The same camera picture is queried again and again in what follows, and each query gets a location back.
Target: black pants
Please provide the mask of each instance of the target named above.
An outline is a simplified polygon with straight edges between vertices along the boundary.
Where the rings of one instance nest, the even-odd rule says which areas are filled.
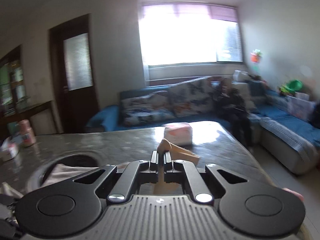
[[[230,114],[227,120],[231,123],[232,135],[238,141],[241,141],[242,129],[247,147],[252,147],[252,131],[249,118],[245,114]]]

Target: black bag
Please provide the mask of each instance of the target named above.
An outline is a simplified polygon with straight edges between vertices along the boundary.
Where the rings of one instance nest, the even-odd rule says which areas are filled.
[[[313,113],[309,117],[309,123],[320,129],[320,103],[316,105]]]

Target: dark marble tabletop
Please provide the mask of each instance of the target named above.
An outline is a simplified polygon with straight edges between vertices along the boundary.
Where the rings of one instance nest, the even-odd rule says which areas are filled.
[[[215,163],[263,182],[270,182],[252,155],[216,122],[191,123],[193,145],[186,147],[200,156],[199,168]],[[21,148],[18,155],[0,165],[1,182],[25,193],[30,175],[42,164],[72,152],[95,152],[105,164],[151,158],[163,138],[164,127],[88,134],[37,136],[37,143]]]

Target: white floor tile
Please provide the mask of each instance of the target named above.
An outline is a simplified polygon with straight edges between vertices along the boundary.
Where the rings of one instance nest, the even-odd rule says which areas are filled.
[[[302,176],[292,174],[262,147],[255,147],[254,157],[278,187],[287,187],[304,196],[305,224],[314,240],[320,239],[320,172],[314,169]]]

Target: green plastic basket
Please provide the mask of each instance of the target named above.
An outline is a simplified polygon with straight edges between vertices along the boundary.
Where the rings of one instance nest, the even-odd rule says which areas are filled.
[[[300,80],[292,80],[284,86],[289,93],[294,94],[297,91],[300,91],[303,87],[303,84]]]

